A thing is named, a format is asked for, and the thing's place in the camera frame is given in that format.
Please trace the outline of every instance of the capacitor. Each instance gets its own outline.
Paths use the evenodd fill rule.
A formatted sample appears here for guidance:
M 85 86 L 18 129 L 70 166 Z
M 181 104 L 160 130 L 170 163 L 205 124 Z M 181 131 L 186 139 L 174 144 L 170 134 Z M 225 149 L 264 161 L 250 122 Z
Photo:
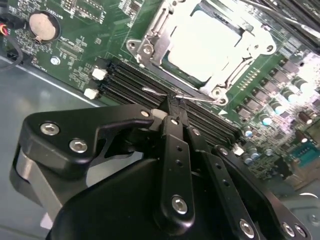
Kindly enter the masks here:
M 244 126 L 243 133 L 247 138 L 251 138 L 253 136 L 252 128 L 250 126 Z
M 260 118 L 260 121 L 262 122 L 262 124 L 265 126 L 270 126 L 272 124 L 271 117 L 265 113 L 261 114 L 259 118 Z
M 255 148 L 255 147 L 249 148 L 248 154 L 250 155 L 251 159 L 253 159 L 253 160 L 257 159 L 260 156 L 257 148 Z
M 305 124 L 309 125 L 309 124 L 312 124 L 313 122 L 312 119 L 304 111 L 299 112 L 298 117 Z
M 272 107 L 273 111 L 277 114 L 277 115 L 281 115 L 283 114 L 286 109 L 284 106 L 282 106 L 279 102 L 273 102 L 270 104 L 270 106 Z
M 295 131 L 295 137 L 300 143 L 306 143 L 308 141 L 308 138 L 301 130 Z
M 297 80 L 294 85 L 304 94 L 313 90 L 311 84 L 303 79 Z
M 294 104 L 298 101 L 298 96 L 291 90 L 284 91 L 282 95 L 285 99 L 288 100 L 289 103 Z
M 243 159 L 244 163 L 247 165 L 250 165 L 253 162 L 252 158 L 250 157 L 250 155 L 248 153 L 243 154 L 242 159 Z

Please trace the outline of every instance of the wire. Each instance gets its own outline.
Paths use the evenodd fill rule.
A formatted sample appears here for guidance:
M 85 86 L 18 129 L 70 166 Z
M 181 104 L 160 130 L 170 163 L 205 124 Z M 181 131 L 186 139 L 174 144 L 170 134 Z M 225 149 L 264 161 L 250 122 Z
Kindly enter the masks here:
M 7 25 L 5 24 L 0 24 L 0 32 L 2 35 L 8 36 L 8 30 L 7 30 Z
M 244 2 L 246 4 L 250 4 L 260 10 L 263 10 L 271 15 L 275 15 L 277 16 L 278 18 L 286 21 L 287 23 L 291 24 L 291 25 L 294 25 L 296 27 L 299 27 L 301 29 L 303 29 L 304 31 L 308 32 L 309 34 L 315 36 L 316 38 L 320 39 L 320 32 L 314 30 L 312 27 L 309 27 L 307 25 L 304 25 L 296 20 L 293 20 L 292 18 L 290 17 L 286 17 L 284 16 L 283 14 L 277 12 L 276 10 L 273 10 L 272 8 L 270 7 L 267 7 L 261 3 L 258 3 L 258 2 L 255 2 L 255 1 L 251 1 L 251 0 L 239 0 L 241 2 Z
M 7 41 L 14 47 L 17 51 L 18 57 L 17 59 L 7 66 L 0 66 L 0 72 L 7 71 L 13 69 L 15 66 L 19 65 L 24 59 L 24 53 L 22 52 L 18 41 L 8 34 L 8 30 L 6 29 L 6 25 L 0 25 L 0 32 L 3 34 L 3 37 L 7 39 Z

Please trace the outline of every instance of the screw hole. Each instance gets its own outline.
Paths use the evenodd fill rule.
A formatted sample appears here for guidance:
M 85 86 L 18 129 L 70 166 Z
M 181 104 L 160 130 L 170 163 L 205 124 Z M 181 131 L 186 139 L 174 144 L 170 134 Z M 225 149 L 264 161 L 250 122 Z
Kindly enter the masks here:
M 226 187 L 229 187 L 230 186 L 230 184 L 228 183 L 228 181 L 227 180 L 222 180 L 222 182 L 223 182 L 223 184 L 226 186 Z
M 129 47 L 130 47 L 131 49 L 135 49 L 135 48 L 136 48 L 136 44 L 135 44 L 134 42 L 130 42 L 130 43 L 129 43 Z
M 184 166 L 184 164 L 183 164 L 179 159 L 175 160 L 175 163 L 176 163 L 180 168 L 182 168 L 182 167 Z

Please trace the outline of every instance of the silver screw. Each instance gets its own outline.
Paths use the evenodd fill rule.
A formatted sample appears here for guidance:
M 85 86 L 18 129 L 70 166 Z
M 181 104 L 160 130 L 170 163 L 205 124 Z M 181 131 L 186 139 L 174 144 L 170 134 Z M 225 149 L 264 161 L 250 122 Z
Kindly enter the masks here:
M 319 227 L 320 226 L 320 220 L 317 218 L 316 215 L 312 214 L 309 216 L 309 220 L 312 223 L 313 226 Z
M 188 211 L 188 206 L 186 202 L 178 196 L 172 198 L 172 207 L 178 214 L 186 214 Z
M 60 129 L 54 123 L 46 122 L 40 126 L 40 130 L 43 134 L 53 136 L 60 132 Z
M 150 44 L 146 44 L 143 46 L 143 52 L 147 55 L 152 54 L 154 51 L 154 48 Z
M 300 235 L 304 238 L 307 237 L 307 234 L 305 233 L 305 231 L 299 226 L 299 225 L 294 225 L 295 229 L 298 231 L 298 233 L 300 233 Z
M 225 150 L 224 148 L 220 148 L 220 151 L 222 152 L 223 155 L 228 155 L 227 150 Z
M 295 232 L 286 222 L 282 223 L 282 228 L 290 237 L 295 236 Z
M 141 114 L 146 118 L 150 116 L 150 114 L 146 111 L 141 111 Z
M 192 129 L 192 132 L 197 135 L 197 136 L 200 136 L 200 132 L 197 130 L 197 129 Z
M 52 56 L 50 58 L 50 63 L 53 65 L 60 65 L 61 61 L 60 58 L 58 58 L 57 56 Z
M 176 121 L 176 120 L 174 120 L 174 119 L 171 119 L 171 122 L 174 124 L 174 125 L 178 125 L 179 123 Z
M 86 142 L 81 139 L 73 139 L 69 143 L 69 147 L 72 151 L 74 151 L 78 154 L 82 154 L 85 151 L 87 151 L 87 149 L 88 149 L 88 145 L 86 144 Z
M 255 237 L 255 231 L 254 229 L 252 228 L 252 226 L 249 225 L 249 223 L 244 220 L 244 219 L 240 219 L 240 228 L 242 230 L 242 232 L 244 232 L 244 234 L 250 238 L 250 239 L 253 239 Z

